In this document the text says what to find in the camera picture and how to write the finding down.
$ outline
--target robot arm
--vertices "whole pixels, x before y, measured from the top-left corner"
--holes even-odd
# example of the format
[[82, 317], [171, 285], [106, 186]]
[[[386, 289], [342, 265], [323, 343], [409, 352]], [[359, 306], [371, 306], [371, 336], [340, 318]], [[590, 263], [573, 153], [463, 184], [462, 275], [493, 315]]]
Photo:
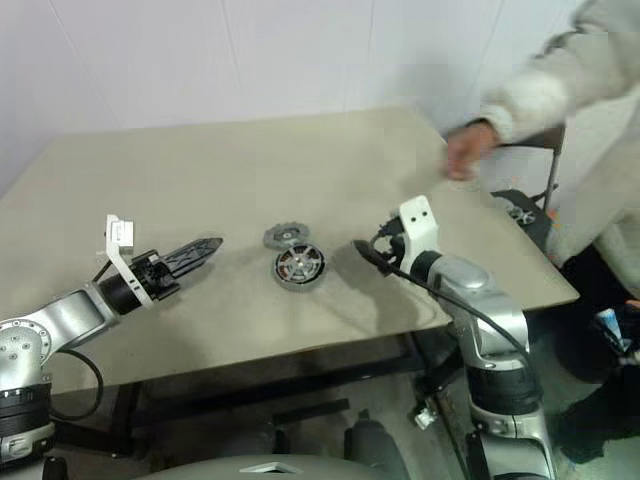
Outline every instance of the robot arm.
[[[542, 393], [528, 363], [526, 319], [492, 274], [440, 254], [437, 231], [421, 196], [402, 204], [371, 242], [356, 247], [383, 273], [428, 288], [453, 319], [476, 427], [467, 438], [474, 478], [555, 479]], [[388, 248], [378, 250], [382, 239]]]
[[[36, 312], [0, 321], [0, 470], [43, 478], [43, 469], [57, 468], [55, 460], [40, 459], [54, 434], [51, 378], [42, 374], [47, 360], [115, 326], [121, 315], [177, 292], [176, 279], [203, 265], [221, 244], [219, 238], [196, 240], [164, 257], [151, 250], [128, 264], [121, 255], [133, 249], [133, 223], [109, 215], [109, 262], [98, 277]], [[117, 273], [100, 281], [111, 265]]]

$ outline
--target person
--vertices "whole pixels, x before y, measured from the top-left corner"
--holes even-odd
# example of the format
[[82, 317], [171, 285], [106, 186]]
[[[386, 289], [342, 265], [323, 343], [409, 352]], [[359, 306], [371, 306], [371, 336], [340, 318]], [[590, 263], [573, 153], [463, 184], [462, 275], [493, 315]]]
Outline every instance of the person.
[[[477, 117], [449, 137], [451, 179], [469, 179], [473, 164], [500, 144], [517, 143], [596, 102], [627, 95], [640, 82], [640, 1], [587, 1], [573, 25], [489, 92]], [[582, 294], [577, 317], [640, 299], [640, 109], [565, 198], [546, 253]], [[603, 296], [605, 290], [610, 294]], [[589, 355], [581, 357], [584, 363]], [[603, 455], [606, 440], [640, 433], [640, 368], [608, 372], [594, 394], [561, 416], [555, 440], [577, 463]]]

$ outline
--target table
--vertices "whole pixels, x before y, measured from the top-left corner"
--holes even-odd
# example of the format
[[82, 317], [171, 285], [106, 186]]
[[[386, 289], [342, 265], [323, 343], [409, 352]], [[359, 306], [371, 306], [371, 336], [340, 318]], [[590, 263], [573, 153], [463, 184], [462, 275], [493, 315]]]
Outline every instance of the table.
[[[444, 149], [402, 108], [61, 136], [0, 201], [0, 318], [92, 278], [115, 213], [136, 222], [137, 253], [203, 235], [225, 243], [210, 266], [183, 277], [181, 293], [80, 349], [107, 385], [442, 325], [432, 299], [381, 277], [350, 245], [423, 193], [442, 251], [494, 271], [523, 309], [576, 299], [478, 183], [442, 176]], [[275, 253], [262, 235], [287, 221], [308, 225], [330, 260], [313, 292], [285, 291], [271, 277]], [[54, 393], [93, 386], [73, 360], [47, 367]]]

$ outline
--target white wall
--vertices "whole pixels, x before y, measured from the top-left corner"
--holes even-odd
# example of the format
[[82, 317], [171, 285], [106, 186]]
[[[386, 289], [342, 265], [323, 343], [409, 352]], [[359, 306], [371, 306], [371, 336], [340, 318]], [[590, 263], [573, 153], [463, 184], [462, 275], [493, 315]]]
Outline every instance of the white wall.
[[0, 0], [0, 194], [68, 131], [398, 102], [417, 102], [444, 131], [578, 3]]

